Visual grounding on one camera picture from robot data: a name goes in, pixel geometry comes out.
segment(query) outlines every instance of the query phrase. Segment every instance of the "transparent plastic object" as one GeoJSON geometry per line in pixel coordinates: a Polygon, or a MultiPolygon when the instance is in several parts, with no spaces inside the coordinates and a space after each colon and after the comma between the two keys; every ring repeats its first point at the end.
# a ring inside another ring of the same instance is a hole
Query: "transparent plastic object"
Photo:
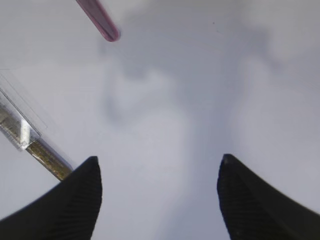
{"type": "Polygon", "coordinates": [[[39,121],[39,116],[21,96],[23,91],[21,88],[17,90],[14,80],[14,76],[8,70],[0,70],[0,132],[18,150],[27,151],[62,181],[73,171],[73,168],[66,158],[43,139],[41,131],[38,131],[39,123],[42,121],[39,121]]]}
{"type": "Polygon", "coordinates": [[[0,88],[0,130],[19,150],[40,139],[40,134],[0,88]]]}

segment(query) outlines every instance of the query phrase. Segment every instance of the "white surface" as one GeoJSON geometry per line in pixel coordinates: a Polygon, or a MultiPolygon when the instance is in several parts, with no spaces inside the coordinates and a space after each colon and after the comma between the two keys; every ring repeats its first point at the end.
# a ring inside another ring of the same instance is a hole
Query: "white surface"
{"type": "MultiPolygon", "coordinates": [[[[0,7],[0,68],[49,113],[73,161],[99,156],[93,239],[229,239],[223,153],[320,212],[318,1],[104,3],[119,42],[72,0],[0,7]]],[[[57,181],[2,136],[0,150],[3,217],[57,181]]]]}

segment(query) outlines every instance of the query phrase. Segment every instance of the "pink pen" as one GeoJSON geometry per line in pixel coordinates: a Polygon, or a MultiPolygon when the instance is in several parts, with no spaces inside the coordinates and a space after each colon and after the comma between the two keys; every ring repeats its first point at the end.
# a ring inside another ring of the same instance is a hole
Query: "pink pen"
{"type": "Polygon", "coordinates": [[[120,38],[119,30],[99,0],[76,1],[108,42],[115,42],[120,38]]]}

